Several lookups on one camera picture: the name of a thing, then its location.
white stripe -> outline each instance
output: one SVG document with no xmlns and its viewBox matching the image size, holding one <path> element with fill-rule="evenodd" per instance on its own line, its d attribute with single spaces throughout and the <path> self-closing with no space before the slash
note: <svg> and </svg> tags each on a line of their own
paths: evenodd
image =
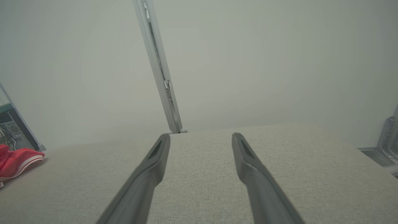
<svg viewBox="0 0 398 224">
<path fill-rule="evenodd" d="M 28 158 L 27 160 L 25 160 L 19 167 L 18 167 L 18 171 L 17 173 L 13 176 L 13 177 L 1 177 L 0 181 L 5 181 L 14 177 L 17 177 L 19 175 L 21 175 L 21 173 L 27 168 L 29 167 L 30 164 L 37 162 L 37 161 L 42 161 L 43 160 L 43 156 L 42 155 L 34 155 L 30 158 Z"/>
</svg>

white wall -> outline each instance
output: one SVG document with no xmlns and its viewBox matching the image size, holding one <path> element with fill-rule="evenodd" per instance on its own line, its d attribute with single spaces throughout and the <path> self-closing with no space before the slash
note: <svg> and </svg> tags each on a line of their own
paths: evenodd
<svg viewBox="0 0 398 224">
<path fill-rule="evenodd" d="M 2 0 L 0 82 L 47 149 L 168 131 L 131 0 Z"/>
<path fill-rule="evenodd" d="M 375 146 L 398 103 L 396 0 L 154 0 L 190 132 L 316 123 Z"/>
<path fill-rule="evenodd" d="M 7 96 L 3 92 L 3 90 L 0 89 L 0 106 L 9 103 Z"/>
</svg>

red cloth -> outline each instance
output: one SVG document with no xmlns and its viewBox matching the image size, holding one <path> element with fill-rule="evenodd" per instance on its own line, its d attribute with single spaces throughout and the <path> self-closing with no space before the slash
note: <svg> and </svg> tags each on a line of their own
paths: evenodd
<svg viewBox="0 0 398 224">
<path fill-rule="evenodd" d="M 0 145 L 0 187 L 3 187 L 3 181 L 19 176 L 26 168 L 44 158 L 44 153 L 33 149 L 9 149 L 8 145 Z"/>
</svg>

metal stand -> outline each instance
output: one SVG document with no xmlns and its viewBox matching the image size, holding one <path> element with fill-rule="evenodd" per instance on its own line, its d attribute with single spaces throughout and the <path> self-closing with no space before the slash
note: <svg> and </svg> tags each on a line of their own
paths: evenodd
<svg viewBox="0 0 398 224">
<path fill-rule="evenodd" d="M 152 0 L 133 0 L 149 62 L 171 133 L 188 132 L 181 118 Z"/>
</svg>

gray upholstered surface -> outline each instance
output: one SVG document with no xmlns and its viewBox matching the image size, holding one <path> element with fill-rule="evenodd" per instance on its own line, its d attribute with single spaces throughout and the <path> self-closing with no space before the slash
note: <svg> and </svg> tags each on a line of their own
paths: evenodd
<svg viewBox="0 0 398 224">
<path fill-rule="evenodd" d="M 357 149 L 311 126 L 177 134 L 148 220 L 252 222 L 236 176 L 241 132 L 308 223 L 396 223 L 398 180 Z M 93 223 L 156 138 L 75 145 L 0 190 L 0 223 Z"/>
</svg>

